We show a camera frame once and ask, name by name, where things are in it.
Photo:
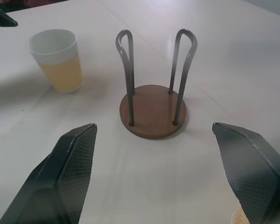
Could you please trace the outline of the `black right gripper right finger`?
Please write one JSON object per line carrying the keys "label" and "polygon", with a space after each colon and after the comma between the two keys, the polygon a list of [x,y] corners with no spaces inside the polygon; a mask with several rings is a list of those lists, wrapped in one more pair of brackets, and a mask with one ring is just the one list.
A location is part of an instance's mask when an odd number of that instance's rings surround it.
{"label": "black right gripper right finger", "polygon": [[215,122],[227,181],[250,224],[280,224],[280,154],[259,134]]}

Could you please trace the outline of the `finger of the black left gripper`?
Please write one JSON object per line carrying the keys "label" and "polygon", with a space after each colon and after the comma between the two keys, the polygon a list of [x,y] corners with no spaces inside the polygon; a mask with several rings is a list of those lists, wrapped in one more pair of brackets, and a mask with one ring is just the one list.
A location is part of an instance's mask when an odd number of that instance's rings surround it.
{"label": "finger of the black left gripper", "polygon": [[17,27],[18,22],[0,9],[0,27]]}

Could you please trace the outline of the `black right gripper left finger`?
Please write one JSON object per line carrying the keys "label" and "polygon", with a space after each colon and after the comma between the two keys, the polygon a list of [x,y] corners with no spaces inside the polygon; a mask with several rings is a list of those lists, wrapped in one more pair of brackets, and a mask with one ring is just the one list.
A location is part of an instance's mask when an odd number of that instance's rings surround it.
{"label": "black right gripper left finger", "polygon": [[97,130],[92,123],[62,135],[30,173],[0,224],[79,224]]}

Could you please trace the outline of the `yellow and white paper cup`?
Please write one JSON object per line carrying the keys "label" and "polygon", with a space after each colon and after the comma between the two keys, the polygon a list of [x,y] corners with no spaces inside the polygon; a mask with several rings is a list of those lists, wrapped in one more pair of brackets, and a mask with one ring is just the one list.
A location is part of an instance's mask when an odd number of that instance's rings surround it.
{"label": "yellow and white paper cup", "polygon": [[74,33],[65,29],[42,31],[30,37],[27,49],[57,91],[72,92],[81,86],[83,75]]}

